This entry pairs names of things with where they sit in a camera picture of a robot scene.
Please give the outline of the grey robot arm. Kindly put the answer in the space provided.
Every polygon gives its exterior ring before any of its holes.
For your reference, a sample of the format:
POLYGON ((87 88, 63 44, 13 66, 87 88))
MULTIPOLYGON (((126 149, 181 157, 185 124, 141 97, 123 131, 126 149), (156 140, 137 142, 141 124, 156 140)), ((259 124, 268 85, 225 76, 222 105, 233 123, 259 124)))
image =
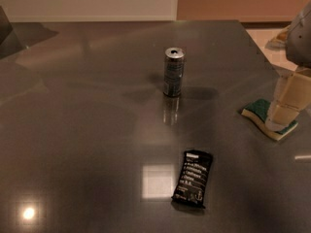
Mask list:
POLYGON ((288 127, 311 102, 311 2, 290 25, 286 57, 297 65, 297 69, 281 75, 277 82, 265 121, 265 126, 272 131, 288 127))

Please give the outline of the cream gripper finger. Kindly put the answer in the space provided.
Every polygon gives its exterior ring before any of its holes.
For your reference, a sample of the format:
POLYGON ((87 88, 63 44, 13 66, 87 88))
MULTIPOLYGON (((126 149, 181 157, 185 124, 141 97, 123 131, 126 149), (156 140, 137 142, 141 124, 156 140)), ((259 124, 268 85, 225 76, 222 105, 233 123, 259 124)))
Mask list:
POLYGON ((282 106, 277 101, 272 101, 267 111, 265 126, 271 131, 282 131, 297 118, 299 113, 298 108, 282 106))

